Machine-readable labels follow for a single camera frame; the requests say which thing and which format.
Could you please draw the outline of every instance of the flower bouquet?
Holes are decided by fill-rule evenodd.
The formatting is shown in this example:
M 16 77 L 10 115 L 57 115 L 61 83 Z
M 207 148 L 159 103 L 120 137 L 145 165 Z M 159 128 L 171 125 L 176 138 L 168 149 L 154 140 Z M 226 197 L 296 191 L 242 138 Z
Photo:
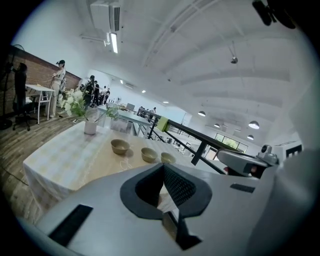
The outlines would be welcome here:
M 106 105 L 106 110 L 103 111 L 99 117 L 89 118 L 86 115 L 86 101 L 84 100 L 84 94 L 79 89 L 70 89 L 64 91 L 64 96 L 58 97 L 58 106 L 64 109 L 68 116 L 76 116 L 82 118 L 85 121 L 84 132 L 86 134 L 95 134 L 97 130 L 98 121 L 103 117 L 110 117 L 117 120 L 119 117 L 118 107 L 114 103 Z

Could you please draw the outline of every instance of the computer monitor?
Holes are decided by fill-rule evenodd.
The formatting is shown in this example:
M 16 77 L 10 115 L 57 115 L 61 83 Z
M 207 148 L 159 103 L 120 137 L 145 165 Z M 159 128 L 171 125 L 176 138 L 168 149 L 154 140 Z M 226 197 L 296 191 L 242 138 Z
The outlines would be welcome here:
M 128 103 L 128 104 L 126 105 L 126 107 L 127 107 L 127 109 L 130 109 L 130 110 L 134 110 L 134 109 L 135 109 L 135 105 L 132 105 L 132 104 L 130 104 L 130 103 Z

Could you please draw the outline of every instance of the white ceiling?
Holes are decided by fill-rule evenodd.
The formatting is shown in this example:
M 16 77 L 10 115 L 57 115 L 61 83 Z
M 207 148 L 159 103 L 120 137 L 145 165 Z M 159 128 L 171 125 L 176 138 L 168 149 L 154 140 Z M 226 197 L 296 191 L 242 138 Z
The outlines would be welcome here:
M 82 35 L 103 38 L 90 18 L 94 0 L 75 0 L 83 21 Z M 266 135 L 292 90 L 291 62 L 300 32 L 279 22 L 265 26 L 252 0 L 119 0 L 121 42 L 119 54 L 142 68 L 171 79 L 171 90 L 187 93 L 170 98 L 158 96 L 192 115 L 204 110 L 205 122 L 242 127 L 234 135 L 264 143 Z M 93 42 L 99 53 L 111 52 Z M 238 58 L 232 64 L 232 53 Z M 261 129 L 248 123 L 257 120 Z

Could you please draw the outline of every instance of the wooden floor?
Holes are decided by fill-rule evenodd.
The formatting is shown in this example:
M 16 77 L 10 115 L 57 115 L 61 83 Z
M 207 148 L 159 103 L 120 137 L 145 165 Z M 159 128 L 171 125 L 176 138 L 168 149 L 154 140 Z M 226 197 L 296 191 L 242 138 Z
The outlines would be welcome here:
M 73 117 L 61 118 L 58 115 L 47 120 L 40 115 L 40 125 L 37 121 L 30 121 L 30 131 L 24 124 L 17 126 L 15 131 L 12 127 L 0 130 L 0 185 L 16 216 L 34 224 L 41 215 L 29 189 L 23 161 L 47 141 L 73 126 L 73 120 Z

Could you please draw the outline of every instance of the air vent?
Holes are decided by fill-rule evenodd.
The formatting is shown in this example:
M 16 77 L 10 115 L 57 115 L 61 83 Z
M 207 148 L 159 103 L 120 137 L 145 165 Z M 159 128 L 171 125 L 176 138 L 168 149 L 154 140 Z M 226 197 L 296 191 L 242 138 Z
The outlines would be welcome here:
M 110 28 L 112 32 L 120 29 L 120 7 L 113 4 L 109 7 Z
M 133 89 L 133 88 L 135 88 L 132 84 L 130 84 L 130 83 L 125 83 L 125 86 L 126 87 L 128 87 L 128 88 L 130 88 L 130 89 Z

